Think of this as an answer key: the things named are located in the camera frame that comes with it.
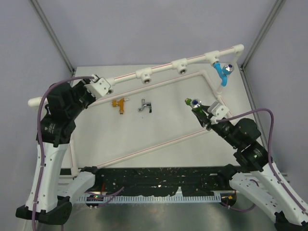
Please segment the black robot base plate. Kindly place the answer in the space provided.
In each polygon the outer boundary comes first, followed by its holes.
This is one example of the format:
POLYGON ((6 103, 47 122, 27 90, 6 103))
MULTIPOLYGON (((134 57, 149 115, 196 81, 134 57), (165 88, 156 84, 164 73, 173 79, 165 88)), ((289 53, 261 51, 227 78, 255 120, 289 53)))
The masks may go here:
POLYGON ((181 190, 183 196, 208 196, 215 191, 230 191, 226 178, 237 172, 247 171, 231 164, 223 167, 99 168, 94 171, 95 182, 89 191, 165 197, 181 190))

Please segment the white PVC pipe frame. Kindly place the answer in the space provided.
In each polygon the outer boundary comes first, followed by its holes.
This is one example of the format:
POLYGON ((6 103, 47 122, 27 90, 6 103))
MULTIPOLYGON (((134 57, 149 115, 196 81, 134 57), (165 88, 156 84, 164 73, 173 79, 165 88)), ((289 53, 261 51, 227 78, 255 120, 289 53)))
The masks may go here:
POLYGON ((106 79, 111 88, 83 113, 76 138, 66 153, 76 152, 81 162, 89 159, 100 167, 186 167, 214 163, 214 155, 228 148, 214 144, 208 131, 190 124, 184 108, 185 96, 201 97, 202 102, 218 101, 234 116, 248 108, 248 98, 240 71, 221 86, 213 64, 219 57, 233 54, 232 65, 243 52, 239 44, 189 59, 179 59, 156 67, 143 67, 134 73, 106 79), (129 98, 124 113, 112 100, 129 98), (152 103, 152 113, 138 112, 141 100, 152 103))

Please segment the green water faucet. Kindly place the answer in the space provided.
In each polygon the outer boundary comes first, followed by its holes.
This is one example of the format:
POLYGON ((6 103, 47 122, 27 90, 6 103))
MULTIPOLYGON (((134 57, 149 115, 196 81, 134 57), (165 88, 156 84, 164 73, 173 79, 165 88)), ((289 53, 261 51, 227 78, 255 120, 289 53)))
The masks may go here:
POLYGON ((186 98, 185 104, 187 106, 190 106, 193 112, 196 112, 196 113, 202 113, 203 112, 202 103, 199 99, 186 98))

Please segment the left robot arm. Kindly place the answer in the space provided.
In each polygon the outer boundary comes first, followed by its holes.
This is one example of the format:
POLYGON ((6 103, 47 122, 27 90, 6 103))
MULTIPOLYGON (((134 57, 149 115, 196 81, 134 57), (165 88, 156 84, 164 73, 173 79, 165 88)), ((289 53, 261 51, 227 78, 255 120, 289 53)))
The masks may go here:
POLYGON ((65 152, 69 148, 75 119, 95 97, 87 90, 91 77, 77 77, 51 85, 39 103, 37 115, 38 156, 32 189, 25 205, 16 210, 16 217, 47 225, 63 226, 69 219, 74 202, 85 191, 102 188, 96 167, 85 167, 80 175, 63 190, 58 189, 65 152))

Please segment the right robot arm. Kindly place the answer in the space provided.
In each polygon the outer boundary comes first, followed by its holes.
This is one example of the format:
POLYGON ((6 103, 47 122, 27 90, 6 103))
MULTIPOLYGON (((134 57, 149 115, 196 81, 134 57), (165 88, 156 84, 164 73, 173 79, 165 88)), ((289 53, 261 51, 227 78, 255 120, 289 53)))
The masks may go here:
POLYGON ((278 231, 306 231, 308 229, 308 205, 295 192, 277 168, 271 156, 271 140, 264 148, 257 139, 261 133, 254 120, 247 115, 260 112, 255 109, 231 118, 226 118, 228 107, 214 102, 203 105, 198 99, 188 99, 200 125, 214 131, 236 150, 234 157, 238 164, 261 183, 226 165, 218 177, 218 185, 224 190, 239 191, 259 207, 273 222, 278 231))

